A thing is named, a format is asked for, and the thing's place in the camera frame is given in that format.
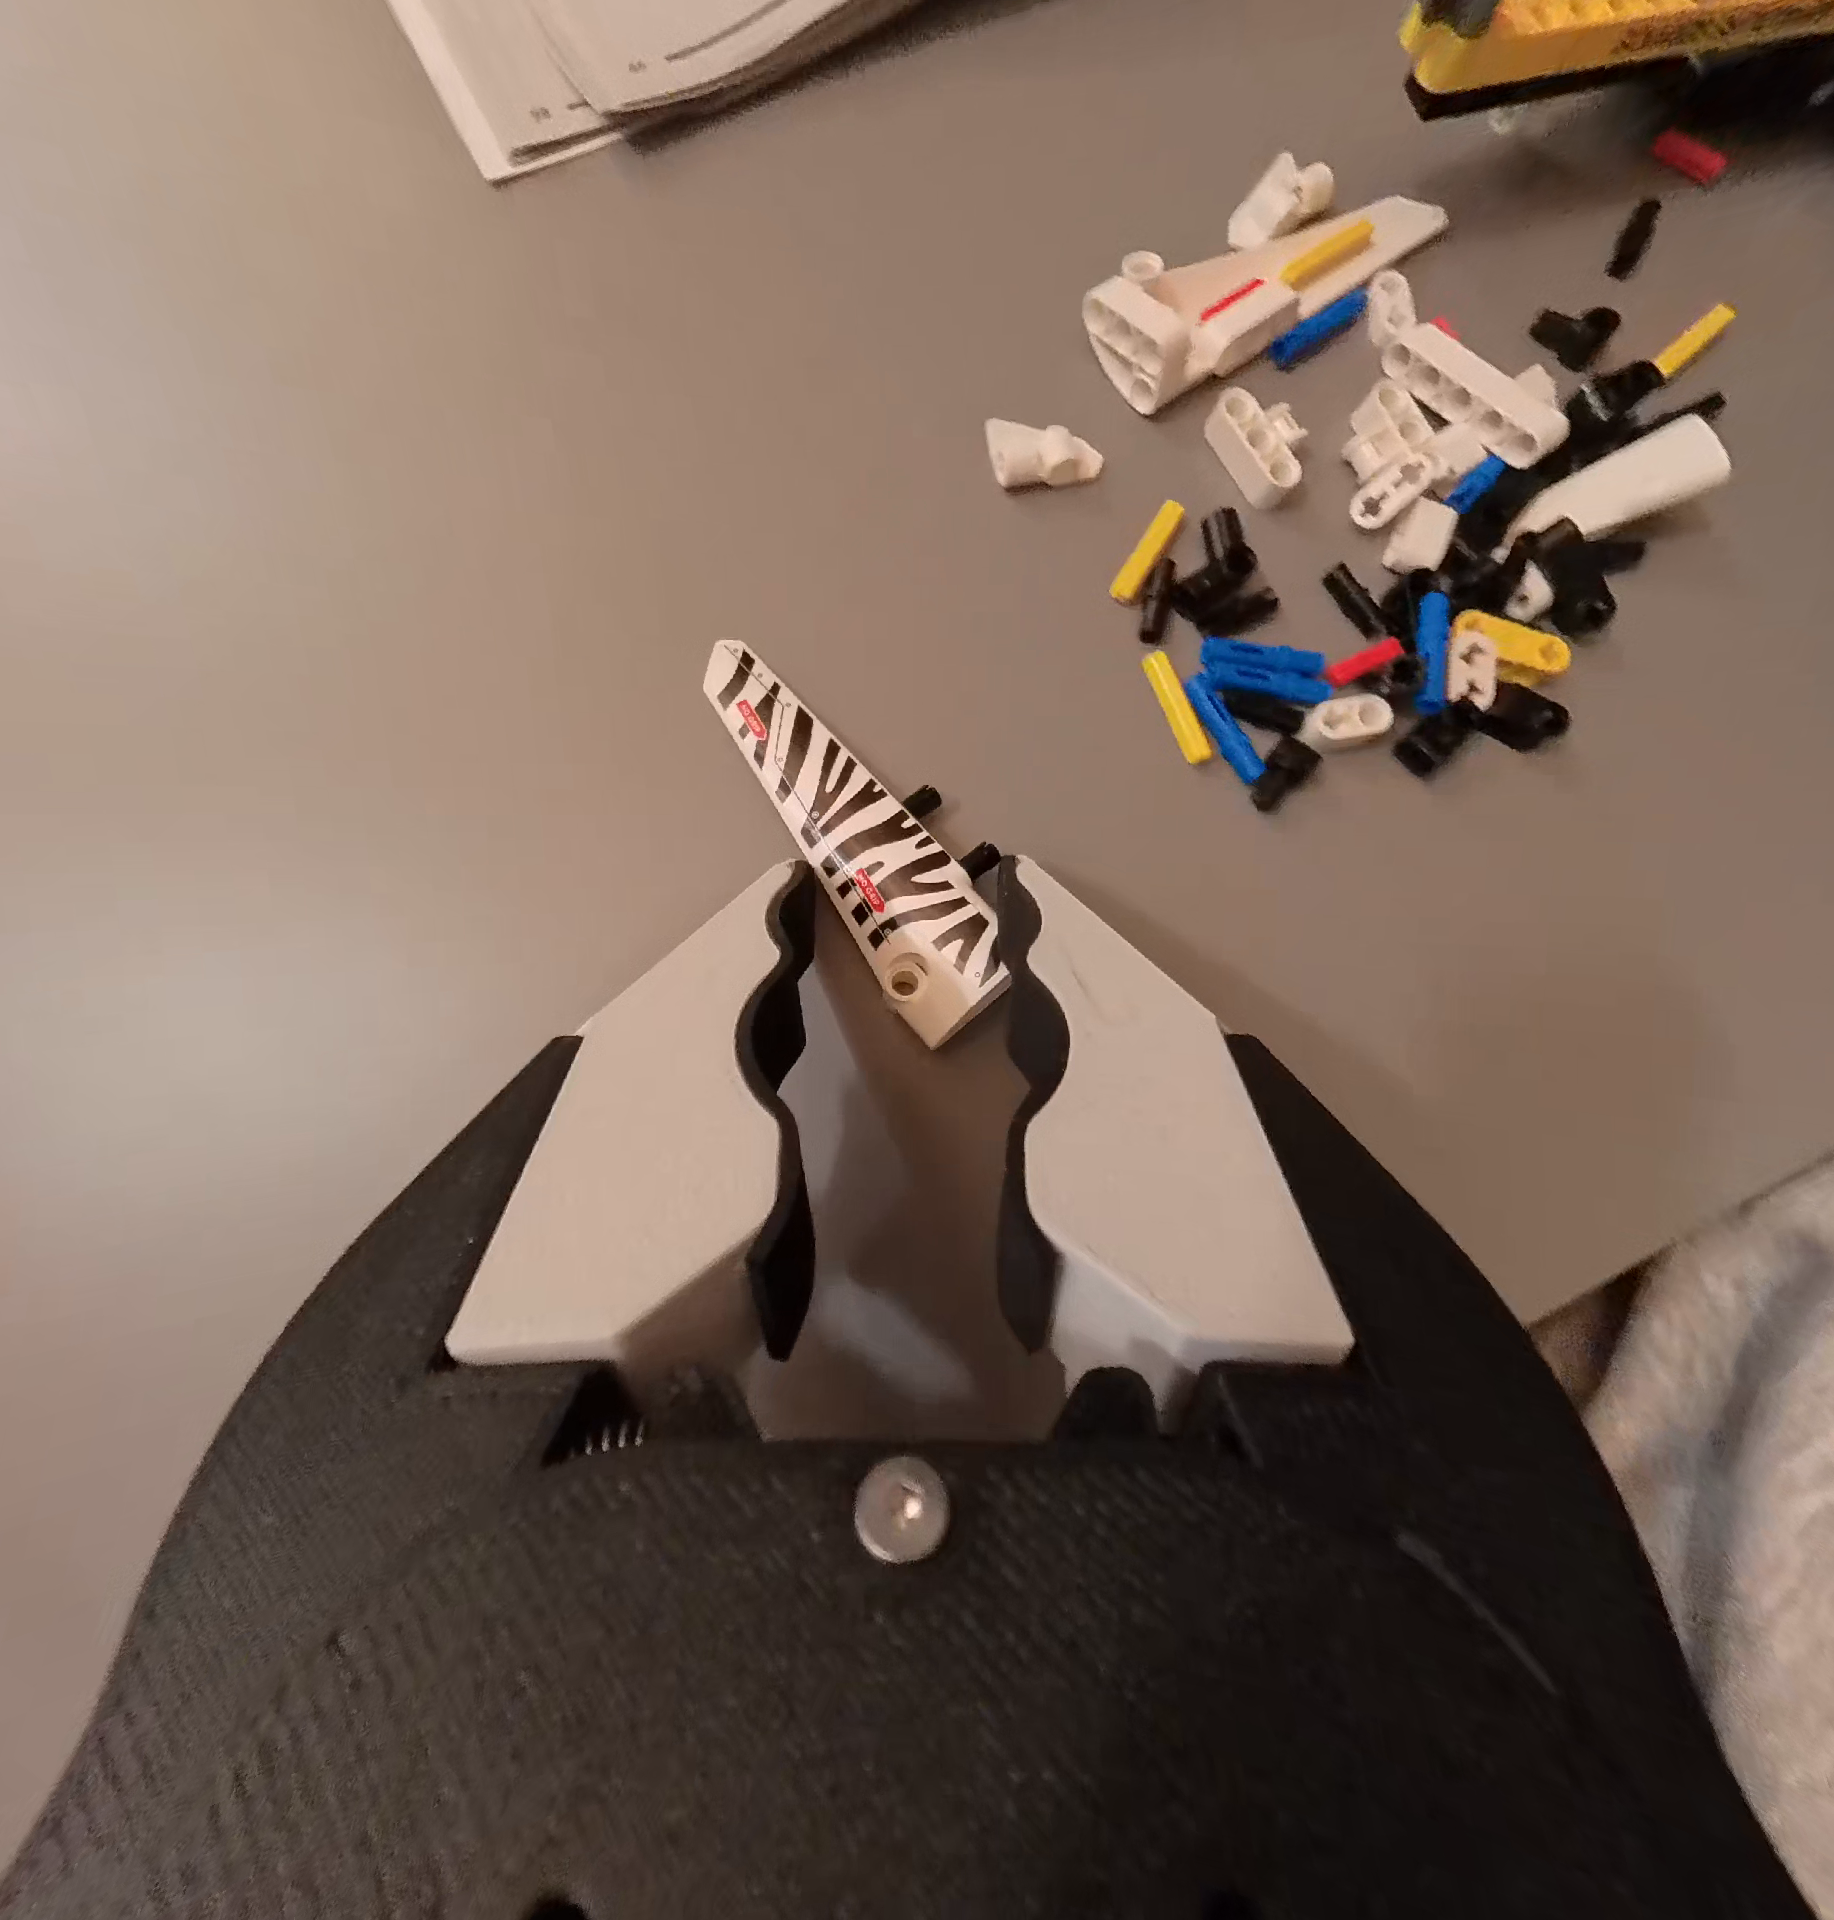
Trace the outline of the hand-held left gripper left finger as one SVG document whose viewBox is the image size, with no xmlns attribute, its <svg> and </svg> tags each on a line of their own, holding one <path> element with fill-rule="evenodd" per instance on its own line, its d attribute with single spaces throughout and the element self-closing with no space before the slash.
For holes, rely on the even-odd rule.
<svg viewBox="0 0 1834 1920">
<path fill-rule="evenodd" d="M 815 877 L 763 871 L 575 1034 L 448 1326 L 463 1368 L 741 1375 L 788 1356 L 815 1283 L 795 1115 Z"/>
</svg>

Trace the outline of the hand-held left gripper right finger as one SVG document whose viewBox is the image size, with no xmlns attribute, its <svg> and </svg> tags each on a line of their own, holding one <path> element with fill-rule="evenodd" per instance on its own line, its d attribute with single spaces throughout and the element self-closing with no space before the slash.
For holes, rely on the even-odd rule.
<svg viewBox="0 0 1834 1920">
<path fill-rule="evenodd" d="M 1176 1428 L 1222 1363 L 1339 1366 L 1354 1332 L 1219 1015 L 1032 857 L 999 871 L 999 1298 L 1065 1392 Z"/>
</svg>

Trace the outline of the zebra striped lego panel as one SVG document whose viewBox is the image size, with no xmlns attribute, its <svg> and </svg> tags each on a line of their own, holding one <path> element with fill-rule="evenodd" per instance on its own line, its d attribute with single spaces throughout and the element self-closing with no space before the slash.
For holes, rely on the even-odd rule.
<svg viewBox="0 0 1834 1920">
<path fill-rule="evenodd" d="M 1009 990 L 978 879 L 749 646 L 714 643 L 701 689 L 888 1010 L 931 1050 L 954 1042 Z"/>
</svg>

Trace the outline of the heap of mixed lego pieces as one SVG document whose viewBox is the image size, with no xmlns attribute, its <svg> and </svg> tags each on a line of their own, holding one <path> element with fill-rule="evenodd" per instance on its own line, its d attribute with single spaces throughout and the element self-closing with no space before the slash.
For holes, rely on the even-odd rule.
<svg viewBox="0 0 1834 1920">
<path fill-rule="evenodd" d="M 1408 198 L 1339 211 L 1332 170 L 1283 153 L 1232 208 L 1222 254 L 1176 267 L 1125 254 L 1078 299 L 1085 347 L 1138 417 L 1209 400 L 1204 445 L 1239 501 L 1202 519 L 1192 568 L 1187 505 L 1160 505 L 1112 600 L 1138 617 L 1141 669 L 1181 758 L 1227 763 L 1258 815 L 1358 747 L 1433 779 L 1477 740 L 1514 755 L 1566 740 L 1554 684 L 1575 643 L 1615 622 L 1612 582 L 1647 555 L 1632 530 L 1732 479 L 1726 397 L 1671 391 L 1735 328 L 1735 305 L 1622 366 L 1620 308 L 1545 308 L 1533 366 L 1506 370 L 1412 297 L 1405 267 L 1447 229 L 1444 207 Z M 1241 509 L 1300 493 L 1311 431 L 1241 375 L 1287 375 L 1352 341 L 1374 384 L 1339 445 L 1346 519 L 1382 540 L 1388 585 L 1352 565 L 1320 578 L 1358 637 L 1328 654 L 1261 633 L 1283 603 Z"/>
</svg>

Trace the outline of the lego instruction booklet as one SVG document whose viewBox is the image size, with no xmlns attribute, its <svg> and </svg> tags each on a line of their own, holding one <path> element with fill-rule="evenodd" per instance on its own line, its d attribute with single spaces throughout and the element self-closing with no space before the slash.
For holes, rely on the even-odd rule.
<svg viewBox="0 0 1834 1920">
<path fill-rule="evenodd" d="M 486 183 L 701 120 L 913 2 L 390 2 Z"/>
</svg>

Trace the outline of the partly built lego model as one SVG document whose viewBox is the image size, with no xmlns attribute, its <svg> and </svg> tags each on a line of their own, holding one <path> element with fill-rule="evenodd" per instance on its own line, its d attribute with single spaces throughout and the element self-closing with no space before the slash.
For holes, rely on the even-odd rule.
<svg viewBox="0 0 1834 1920">
<path fill-rule="evenodd" d="M 1418 122 L 1615 90 L 1691 129 L 1834 110 L 1834 2 L 1409 2 L 1401 53 Z"/>
</svg>

